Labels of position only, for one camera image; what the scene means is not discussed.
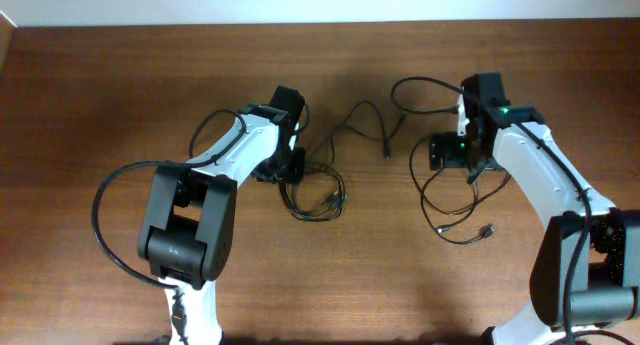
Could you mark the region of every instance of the black bracket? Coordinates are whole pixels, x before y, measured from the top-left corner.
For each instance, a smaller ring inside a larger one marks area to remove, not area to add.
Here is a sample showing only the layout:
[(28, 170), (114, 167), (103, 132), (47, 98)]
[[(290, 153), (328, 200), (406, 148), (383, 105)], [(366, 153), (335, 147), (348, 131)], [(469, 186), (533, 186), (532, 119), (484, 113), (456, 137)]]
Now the black bracket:
[(304, 106), (304, 97), (298, 90), (278, 86), (269, 105), (249, 104), (240, 111), (240, 114), (267, 118), (280, 129), (275, 153), (251, 173), (258, 181), (299, 183), (302, 180), (305, 151), (297, 147), (292, 150), (289, 142)]
[(533, 107), (511, 107), (498, 73), (476, 74), (462, 82), (465, 115), (469, 119), (466, 135), (434, 135), (430, 144), (430, 168), (469, 169), (467, 183), (474, 183), (485, 170), (502, 170), (493, 158), (493, 144), (499, 129), (513, 122), (544, 123)]

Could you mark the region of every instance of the robotic arm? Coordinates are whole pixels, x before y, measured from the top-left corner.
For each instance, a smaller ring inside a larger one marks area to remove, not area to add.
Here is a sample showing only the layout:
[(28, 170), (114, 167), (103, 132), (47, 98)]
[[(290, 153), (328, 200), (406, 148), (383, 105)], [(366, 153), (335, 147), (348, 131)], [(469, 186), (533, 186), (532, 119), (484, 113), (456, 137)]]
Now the robotic arm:
[[(222, 272), (233, 238), (237, 188), (254, 175), (259, 181), (297, 182), (304, 150), (294, 148), (295, 129), (305, 106), (302, 96), (278, 87), (269, 105), (240, 111), (244, 134), (224, 156), (194, 169), (159, 167), (153, 179), (138, 255), (151, 273), (179, 291), (165, 290), (171, 313), (171, 345), (218, 344), (222, 329), (215, 306), (215, 280)], [(241, 130), (240, 121), (215, 145), (189, 162), (221, 152)], [(198, 220), (173, 212), (174, 206), (202, 209)]]
[[(467, 167), (469, 183), (486, 169), (506, 169), (546, 230), (530, 279), (531, 302), (507, 323), (487, 329), (484, 343), (543, 345), (566, 335), (561, 330), (563, 289), (586, 216), (566, 171), (588, 191), (592, 229), (571, 283), (572, 329), (637, 317), (640, 213), (620, 211), (595, 191), (556, 146), (540, 114), (532, 107), (510, 106), (499, 74), (478, 74), (462, 84), (470, 96), (460, 96), (458, 132), (434, 137), (432, 169), (438, 164)], [(589, 263), (589, 244), (608, 254), (603, 263)]]

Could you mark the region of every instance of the black cable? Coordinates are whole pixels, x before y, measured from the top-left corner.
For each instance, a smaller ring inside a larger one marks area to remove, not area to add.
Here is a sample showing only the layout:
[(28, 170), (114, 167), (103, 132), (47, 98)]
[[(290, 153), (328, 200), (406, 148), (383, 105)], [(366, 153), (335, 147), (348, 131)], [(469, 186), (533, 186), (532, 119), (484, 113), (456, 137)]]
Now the black cable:
[(196, 129), (196, 131), (193, 133), (193, 136), (191, 136), (191, 141), (189, 141), (189, 158), (193, 158), (193, 146), (194, 146), (194, 144), (196, 142), (196, 138), (198, 138), (198, 135), (200, 134), (200, 131), (202, 131), (202, 129), (204, 129), (205, 125), (207, 125), (209, 120), (213, 119), (217, 115), (220, 115), (221, 113), (234, 115), (237, 119), (240, 119), (240, 122), (242, 123), (242, 125), (246, 129), (247, 124), (245, 123), (244, 119), (242, 118), (242, 116), (240, 116), (235, 111), (232, 111), (232, 110), (229, 110), (229, 109), (220, 109), (220, 110), (216, 110), (216, 111), (212, 112), (211, 114), (207, 115), (207, 117), (205, 117), (204, 120), (202, 120), (200, 125), (198, 125), (198, 128)]
[(302, 134), (302, 132), (309, 126), (309, 124), (311, 123), (311, 109), (309, 108), (309, 104), (307, 104), (307, 102), (305, 101), (304, 103), (304, 108), (307, 112), (307, 118), (304, 122), (304, 125), (302, 125), (300, 128), (298, 128), (298, 130), (293, 132), (294, 136), (300, 135)]
[[(598, 336), (604, 336), (614, 340), (618, 340), (619, 342), (625, 345), (634, 345), (634, 343), (624, 338), (623, 336), (618, 335), (616, 333), (612, 333), (610, 331), (606, 331), (606, 330), (582, 330), (582, 331), (576, 331), (575, 333), (573, 333), (573, 335), (574, 335), (574, 338), (576, 339), (584, 336), (598, 335)], [(567, 340), (567, 338), (556, 340), (552, 342), (551, 345), (562, 345), (565, 343), (565, 340)]]
[(340, 217), (344, 202), (347, 199), (346, 185), (342, 175), (331, 165), (309, 161), (305, 164), (305, 174), (324, 173), (333, 177), (338, 190), (327, 196), (320, 204), (311, 210), (303, 210), (296, 200), (298, 184), (279, 184), (280, 195), (291, 215), (300, 221), (324, 222)]
[(106, 179), (104, 179), (102, 181), (102, 183), (100, 184), (100, 187), (98, 188), (98, 191), (96, 192), (96, 195), (93, 199), (93, 206), (91, 208), (91, 227), (93, 229), (93, 234), (96, 237), (96, 241), (98, 242), (98, 245), (100, 245), (100, 248), (104, 251), (104, 253), (107, 255), (107, 257), (113, 261), (120, 269), (124, 270), (127, 274), (133, 276), (134, 278), (141, 280), (149, 285), (153, 285), (159, 288), (163, 288), (163, 289), (173, 289), (178, 291), (177, 289), (179, 289), (178, 286), (176, 285), (168, 285), (168, 284), (164, 284), (161, 283), (155, 279), (152, 279), (148, 276), (145, 276), (137, 271), (135, 271), (134, 269), (132, 269), (129, 265), (125, 264), (107, 245), (107, 243), (105, 242), (104, 238), (102, 237), (102, 233), (100, 232), (100, 225), (98, 222), (98, 212), (100, 210), (100, 202), (102, 201), (102, 196), (104, 195), (104, 192), (107, 190), (107, 187), (120, 175), (129, 172), (131, 170), (135, 170), (135, 169), (140, 169), (143, 167), (150, 167), (150, 166), (168, 166), (168, 167), (173, 167), (173, 168), (181, 168), (181, 169), (193, 169), (193, 168), (198, 168), (198, 167), (203, 167), (203, 166), (207, 166), (210, 164), (215, 163), (216, 161), (218, 161), (226, 152), (228, 152), (239, 140), (240, 138), (242, 138), (242, 136), (244, 135), (244, 133), (247, 130), (247, 124), (244, 121), (244, 119), (237, 113), (230, 111), (230, 110), (217, 110), (214, 111), (213, 113), (211, 113), (209, 116), (207, 116), (207, 118), (205, 118), (205, 121), (203, 121), (203, 124), (201, 124), (201, 126), (198, 128), (198, 130), (196, 131), (196, 134), (202, 130), (202, 127), (204, 126), (204, 124), (206, 124), (207, 121), (209, 121), (211, 118), (213, 118), (216, 115), (219, 115), (221, 113), (230, 113), (233, 114), (236, 118), (238, 118), (240, 120), (240, 123), (242, 124), (242, 127), (240, 129), (240, 131), (238, 132), (238, 135), (236, 135), (235, 138), (233, 138), (233, 140), (231, 140), (231, 142), (229, 142), (229, 144), (227, 146), (225, 146), (224, 149), (222, 149), (219, 153), (212, 155), (208, 160), (205, 161), (201, 161), (201, 162), (197, 162), (197, 163), (176, 163), (176, 162), (172, 162), (172, 161), (140, 161), (140, 162), (136, 162), (133, 164), (129, 164), (129, 165), (125, 165), (121, 168), (119, 168), (118, 170), (114, 171), (113, 173), (111, 173), (109, 176), (107, 176)]
[[(376, 117), (378, 118), (381, 133), (381, 137), (379, 138), (367, 135), (348, 124), (349, 119), (352, 118), (355, 111), (361, 106), (365, 105), (371, 107), (375, 112)], [(354, 105), (354, 107), (349, 111), (347, 116), (340, 123), (334, 126), (331, 131), (329, 131), (329, 134), (320, 142), (320, 144), (318, 144), (312, 151), (309, 152), (309, 154), (307, 155), (307, 161), (305, 163), (305, 175), (325, 174), (331, 176), (335, 179), (338, 189), (335, 192), (329, 194), (323, 201), (318, 203), (313, 208), (304, 210), (300, 208), (297, 202), (298, 184), (280, 183), (280, 195), (282, 196), (282, 200), (291, 215), (300, 221), (322, 222), (335, 220), (342, 214), (342, 208), (347, 199), (346, 186), (340, 172), (338, 172), (335, 167), (333, 167), (333, 163), (336, 159), (334, 136), (338, 131), (349, 130), (355, 132), (359, 136), (364, 137), (365, 139), (382, 142), (384, 156), (388, 159), (391, 156), (389, 141), (397, 134), (405, 119), (406, 114), (402, 114), (396, 122), (396, 125), (394, 126), (391, 134), (387, 135), (386, 128), (384, 126), (384, 119), (378, 107), (369, 100), (362, 100), (356, 103), (356, 105)], [(329, 146), (329, 149), (331, 151), (330, 161), (328, 163), (322, 163), (312, 160), (313, 157), (318, 153), (318, 151), (327, 145)]]
[(580, 252), (582, 252), (582, 248), (584, 247), (587, 236), (591, 230), (591, 204), (589, 202), (589, 197), (587, 196), (587, 190), (583, 189), (582, 185), (573, 175), (571, 170), (560, 160), (560, 158), (542, 141), (538, 138), (534, 133), (532, 133), (529, 129), (527, 129), (524, 125), (520, 123), (514, 123), (520, 130), (522, 130), (536, 145), (544, 150), (547, 155), (562, 169), (562, 172), (565, 173), (571, 184), (576, 188), (578, 192), (578, 199), (582, 201), (584, 205), (584, 226), (582, 231), (580, 232), (580, 237), (578, 238), (578, 242), (576, 243), (576, 247), (573, 250), (573, 254), (571, 255), (571, 261), (569, 262), (569, 268), (567, 269), (567, 276), (564, 283), (564, 292), (562, 299), (562, 318), (564, 331), (567, 334), (567, 341), (570, 345), (575, 344), (575, 339), (573, 336), (573, 332), (571, 331), (571, 284), (573, 282), (573, 276), (575, 275), (576, 266), (578, 264), (578, 258), (580, 257)]
[[(376, 117), (378, 118), (378, 122), (380, 123), (380, 133), (381, 133), (382, 137), (380, 137), (380, 138), (372, 137), (372, 136), (367, 135), (367, 134), (363, 133), (362, 131), (354, 128), (353, 126), (347, 124), (347, 122), (349, 121), (349, 119), (351, 119), (351, 117), (353, 116), (355, 111), (359, 107), (361, 107), (362, 105), (368, 105), (376, 113)], [(356, 134), (364, 137), (367, 140), (382, 142), (383, 143), (382, 144), (382, 148), (383, 148), (382, 150), (383, 150), (384, 157), (389, 159), (391, 157), (391, 146), (389, 145), (389, 141), (391, 139), (393, 139), (393, 137), (395, 137), (395, 135), (397, 134), (398, 130), (400, 129), (400, 127), (402, 126), (402, 124), (404, 123), (406, 118), (407, 118), (406, 114), (400, 115), (400, 117), (398, 118), (398, 121), (396, 122), (396, 125), (393, 128), (393, 131), (391, 132), (391, 134), (389, 136), (387, 136), (387, 131), (386, 131), (386, 128), (384, 126), (384, 119), (383, 119), (382, 114), (380, 113), (380, 110), (378, 109), (378, 107), (370, 100), (359, 101), (356, 105), (353, 106), (353, 108), (351, 108), (351, 110), (349, 111), (347, 116), (341, 122), (339, 122), (336, 126), (334, 126), (331, 129), (329, 134), (320, 142), (320, 144), (318, 144), (315, 147), (314, 150), (309, 152), (308, 157), (312, 158), (313, 156), (315, 156), (315, 154), (318, 152), (318, 150), (320, 150), (322, 147), (324, 147), (327, 143), (333, 142), (333, 136), (338, 131), (350, 130), (350, 131), (353, 131)]]
[(475, 210), (475, 208), (484, 200), (488, 199), (489, 197), (491, 197), (492, 195), (496, 194), (498, 191), (500, 191), (501, 189), (503, 189), (507, 183), (509, 182), (509, 180), (511, 179), (511, 176), (507, 173), (505, 174), (504, 179), (502, 180), (502, 182), (500, 183), (500, 185), (498, 185), (498, 187), (496, 189), (494, 189), (493, 191), (491, 191), (490, 193), (488, 193), (487, 195), (483, 196), (482, 198), (478, 198), (478, 190), (477, 190), (477, 183), (476, 185), (470, 185), (472, 192), (473, 192), (473, 201), (463, 207), (463, 209), (466, 209), (463, 212), (460, 212), (458, 214), (455, 215), (462, 215), (464, 214), (464, 216), (452, 223), (449, 224), (445, 224), (445, 225), (440, 225), (438, 227), (435, 227), (433, 225), (433, 223), (431, 222), (431, 219), (429, 218), (429, 215), (427, 213), (427, 209), (425, 208), (425, 203), (429, 204), (429, 206), (433, 206), (433, 204), (431, 204), (431, 202), (428, 200), (425, 191), (427, 189), (427, 187), (429, 186), (429, 184), (435, 180), (443, 171), (443, 169), (438, 170), (436, 173), (434, 173), (427, 181), (424, 182), (424, 184), (422, 186), (419, 185), (418, 180), (416, 179), (415, 176), (415, 172), (413, 170), (413, 158), (415, 156), (416, 150), (418, 149), (418, 147), (425, 143), (426, 141), (429, 140), (430, 137), (425, 137), (420, 139), (416, 145), (413, 147), (413, 149), (411, 150), (411, 153), (409, 154), (409, 172), (411, 174), (411, 179), (413, 180), (413, 183), (416, 187), (416, 189), (418, 190), (418, 192), (420, 193), (420, 207), (422, 209), (422, 213), (425, 217), (425, 219), (427, 220), (427, 223), (429, 224), (429, 227), (431, 227), (431, 230), (433, 230), (433, 232), (442, 240), (451, 243), (451, 244), (455, 244), (455, 245), (469, 245), (472, 244), (474, 242), (477, 242), (479, 240), (481, 240), (482, 238), (486, 238), (489, 237), (493, 234), (493, 231), (495, 230), (491, 225), (489, 226), (485, 226), (481, 229), (480, 234), (478, 234), (477, 236), (469, 239), (469, 240), (464, 240), (464, 241), (457, 241), (457, 240), (451, 240), (446, 238), (445, 236), (442, 235), (442, 232), (453, 228), (454, 226), (464, 222), (465, 220), (467, 220), (469, 217), (471, 217), (471, 215), (473, 214), (473, 211)]
[(391, 87), (391, 102), (393, 103), (393, 105), (395, 105), (398, 109), (402, 110), (403, 112), (409, 113), (409, 114), (415, 114), (415, 115), (431, 115), (431, 114), (438, 114), (438, 113), (450, 113), (450, 114), (457, 114), (458, 113), (458, 107), (457, 106), (452, 106), (449, 108), (444, 108), (444, 109), (437, 109), (437, 110), (414, 110), (414, 109), (409, 109), (405, 106), (400, 105), (400, 103), (396, 100), (395, 97), (395, 93), (396, 90), (398, 88), (398, 86), (400, 86), (401, 84), (408, 82), (408, 81), (426, 81), (426, 82), (430, 82), (433, 84), (437, 84), (440, 86), (444, 86), (445, 88), (455, 91), (458, 94), (464, 96), (464, 97), (468, 97), (471, 99), (475, 99), (476, 97), (469, 93), (466, 92), (456, 86), (453, 86), (449, 83), (446, 83), (442, 80), (438, 80), (438, 79), (434, 79), (434, 78), (430, 78), (427, 76), (410, 76), (410, 77), (406, 77), (404, 79), (400, 79), (398, 80), (395, 84), (393, 84), (393, 86)]

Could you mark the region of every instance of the cable plug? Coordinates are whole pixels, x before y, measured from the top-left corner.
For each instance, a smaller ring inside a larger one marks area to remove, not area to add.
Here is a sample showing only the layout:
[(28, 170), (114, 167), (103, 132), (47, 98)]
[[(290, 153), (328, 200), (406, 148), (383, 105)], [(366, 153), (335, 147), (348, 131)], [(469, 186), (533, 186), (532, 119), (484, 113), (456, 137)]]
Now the cable plug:
[(327, 196), (322, 203), (323, 204), (331, 204), (334, 201), (336, 201), (336, 199), (338, 199), (338, 190), (336, 190), (336, 191), (332, 192), (331, 194), (329, 194), (329, 196)]
[(436, 228), (436, 231), (438, 232), (438, 234), (442, 234), (445, 231), (449, 231), (451, 229), (453, 229), (455, 225), (442, 225), (442, 226), (438, 226)]
[(384, 158), (391, 159), (391, 146), (389, 145), (389, 139), (382, 140), (382, 150), (384, 151)]
[[(347, 194), (344, 195), (344, 201), (347, 200)], [(331, 203), (330, 208), (331, 209), (337, 209), (341, 206), (340, 202), (342, 201), (342, 198), (340, 196), (336, 195), (335, 200), (333, 200), (333, 202)]]
[(480, 229), (480, 237), (486, 239), (496, 232), (496, 227), (493, 224), (485, 225)]

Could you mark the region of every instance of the wooden table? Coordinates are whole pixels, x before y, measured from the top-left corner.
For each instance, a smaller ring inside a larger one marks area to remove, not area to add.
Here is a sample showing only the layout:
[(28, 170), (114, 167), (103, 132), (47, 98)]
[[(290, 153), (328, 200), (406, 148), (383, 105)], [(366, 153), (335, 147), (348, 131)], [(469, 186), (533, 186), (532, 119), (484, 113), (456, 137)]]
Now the wooden table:
[[(98, 248), (89, 224), (100, 181), (143, 159), (185, 160), (192, 131), (218, 108), (267, 102), (278, 84), (313, 110), (301, 144), (317, 144), (360, 99), (398, 116), (391, 85), (407, 75), (453, 83), (502, 73), (514, 104), (544, 114), (564, 153), (621, 208), (638, 208), (638, 20), (417, 22), (342, 25), (19, 29), (0, 77), (0, 342), (112, 344), (169, 332), (160, 290), (125, 275)], [(410, 84), (400, 98), (421, 108), (456, 96)], [(353, 134), (336, 138), (348, 202), (330, 223), (302, 223), (275, 186), (238, 192), (234, 245), (218, 281), (227, 335), (261, 339), (391, 340), (477, 335), (528, 300), (543, 229), (512, 182), (459, 230), (489, 222), (474, 246), (438, 240), (409, 177), (415, 142), (454, 129), (455, 117), (411, 116), (393, 156)], [(226, 131), (204, 131), (204, 150)], [(363, 111), (353, 124), (377, 136)], [(427, 150), (418, 153), (424, 179)], [(136, 269), (136, 241), (152, 170), (126, 175), (101, 209), (108, 243)], [(489, 174), (481, 188), (499, 182)], [(438, 204), (469, 200), (463, 173), (434, 184)], [(309, 178), (303, 201), (330, 188)], [(640, 339), (640, 323), (616, 327)]]

